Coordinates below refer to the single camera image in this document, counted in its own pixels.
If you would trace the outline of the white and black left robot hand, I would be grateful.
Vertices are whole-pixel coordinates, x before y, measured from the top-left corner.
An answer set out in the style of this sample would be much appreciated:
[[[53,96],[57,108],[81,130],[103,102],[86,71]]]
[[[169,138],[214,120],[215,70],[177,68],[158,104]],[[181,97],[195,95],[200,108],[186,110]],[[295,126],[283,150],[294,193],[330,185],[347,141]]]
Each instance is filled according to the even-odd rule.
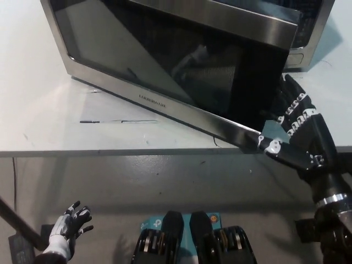
[[[49,235],[49,245],[44,254],[56,254],[67,263],[75,252],[76,240],[82,234],[93,230],[93,226],[83,226],[92,220],[91,211],[87,206],[75,211],[80,201],[72,204],[56,221]]]

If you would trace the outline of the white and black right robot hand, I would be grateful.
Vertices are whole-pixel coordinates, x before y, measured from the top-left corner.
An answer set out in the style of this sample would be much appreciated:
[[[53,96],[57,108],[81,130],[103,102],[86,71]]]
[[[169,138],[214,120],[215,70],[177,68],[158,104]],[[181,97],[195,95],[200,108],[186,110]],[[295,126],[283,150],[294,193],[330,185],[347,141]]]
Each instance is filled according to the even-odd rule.
[[[338,165],[335,143],[322,114],[292,76],[280,78],[273,112],[263,112],[285,131],[288,142],[263,135],[257,148],[268,157],[301,172],[333,171]]]

